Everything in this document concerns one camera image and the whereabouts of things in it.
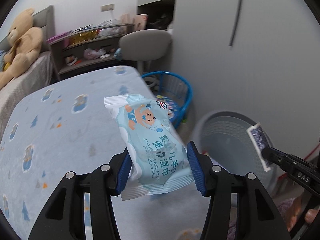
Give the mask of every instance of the pink item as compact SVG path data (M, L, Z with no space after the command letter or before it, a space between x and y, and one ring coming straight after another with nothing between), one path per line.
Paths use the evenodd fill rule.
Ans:
M59 35L56 35L56 36L53 36L49 39L47 39L47 43L50 44L51 42L54 42L56 41L57 39L60 39L60 38L63 38L65 36L68 36L72 31L68 31L66 33L61 33ZM64 40L64 47L68 46L69 45L69 39L65 39Z

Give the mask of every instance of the bed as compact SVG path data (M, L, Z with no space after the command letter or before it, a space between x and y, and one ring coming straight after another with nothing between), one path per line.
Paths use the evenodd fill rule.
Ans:
M17 104L0 143L0 209L21 240L67 172L92 172L123 152L104 97L132 93L154 98L135 68L114 66L57 82ZM173 127L171 133L180 140ZM199 239L209 201L194 183L169 194L112 197L121 239L130 240ZM89 203L86 195L86 239L92 240Z
M46 40L55 35L53 16L52 5L33 16L34 26L40 27L43 31L41 53L26 73L11 80L0 90L0 141L15 106L25 96L50 84L53 62ZM0 50L10 50L10 45L6 38L0 42Z

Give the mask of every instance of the cartoon baby illustration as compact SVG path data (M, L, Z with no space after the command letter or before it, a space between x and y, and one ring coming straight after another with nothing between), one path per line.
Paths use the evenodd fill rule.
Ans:
M180 233L177 240L198 240L201 237L201 230L187 229Z
M31 167L31 161L32 161L32 155L33 155L33 146L29 145L26 148L24 157L23 157L23 171L27 171Z
M146 107L146 110L140 112L143 107ZM153 113L150 111L151 104L141 105L138 107L138 109L134 110L131 106L125 105L124 108L128 112L128 118L129 118L129 127L134 130L134 126L136 123L141 124L144 127L149 128L147 125L153 125L156 118L153 115Z
M47 90L47 91L45 92L44 96L42 97L41 102L44 102L44 101L48 100L49 97L50 97L50 95L51 95L51 92L52 92L52 91L53 91L53 89Z
M90 195L89 195L89 193L84 193L84 226L91 227Z
M10 218L9 214L9 207L8 207L8 199L6 195L3 195L3 207L4 207L4 214L7 218Z
M121 75L121 74L124 74L124 73L126 73L126 70L125 70L124 67L121 67L121 66L116 67L116 74L117 75Z
M75 103L73 104L72 112L77 113L77 112L83 111L87 106L87 102L88 102L88 95L79 95L75 99Z
M10 136L9 136L9 141L11 141L14 138L14 136L16 134L16 131L17 131L17 128L18 128L18 123L16 123L13 126L12 131L11 131Z

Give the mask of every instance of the blue stool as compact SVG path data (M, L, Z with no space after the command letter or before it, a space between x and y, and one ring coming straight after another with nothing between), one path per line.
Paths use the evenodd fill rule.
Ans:
M142 78L150 76L157 77L154 80L158 80L158 83L151 90L158 101L169 106L169 120L177 128L192 99L193 91L190 83L182 76L166 71L146 73Z

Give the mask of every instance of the wall switch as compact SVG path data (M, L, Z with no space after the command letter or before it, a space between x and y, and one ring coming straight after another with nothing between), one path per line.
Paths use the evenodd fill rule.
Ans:
M115 9L115 5L114 4L107 4L107 5L102 5L101 6L101 11L105 12L105 11L110 11L110 10L114 10Z

